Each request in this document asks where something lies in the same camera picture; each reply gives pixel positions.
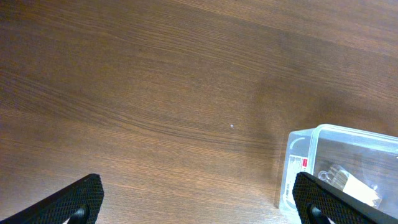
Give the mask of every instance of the brown wooden surface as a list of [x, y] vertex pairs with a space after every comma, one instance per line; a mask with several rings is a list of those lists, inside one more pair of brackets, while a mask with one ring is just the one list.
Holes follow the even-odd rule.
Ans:
[[290, 131], [398, 136], [396, 1], [1, 1], [0, 58], [0, 219], [94, 172], [98, 223], [285, 223]]

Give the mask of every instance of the wood grain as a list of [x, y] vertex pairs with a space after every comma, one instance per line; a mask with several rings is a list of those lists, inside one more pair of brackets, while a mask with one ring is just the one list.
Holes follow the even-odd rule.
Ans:
[[98, 223], [287, 223], [290, 131], [398, 136], [397, 16], [387, 0], [2, 1], [0, 219], [95, 172]]

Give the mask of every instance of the transparent plastic box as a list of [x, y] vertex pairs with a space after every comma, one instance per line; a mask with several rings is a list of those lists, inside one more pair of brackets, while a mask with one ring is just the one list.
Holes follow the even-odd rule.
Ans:
[[363, 202], [366, 195], [377, 195], [374, 207], [398, 218], [398, 138], [323, 124], [289, 134], [279, 209], [292, 223], [301, 223], [292, 196], [296, 174], [304, 171], [325, 180], [325, 173], [337, 166], [354, 177], [346, 187], [343, 181], [344, 192]]

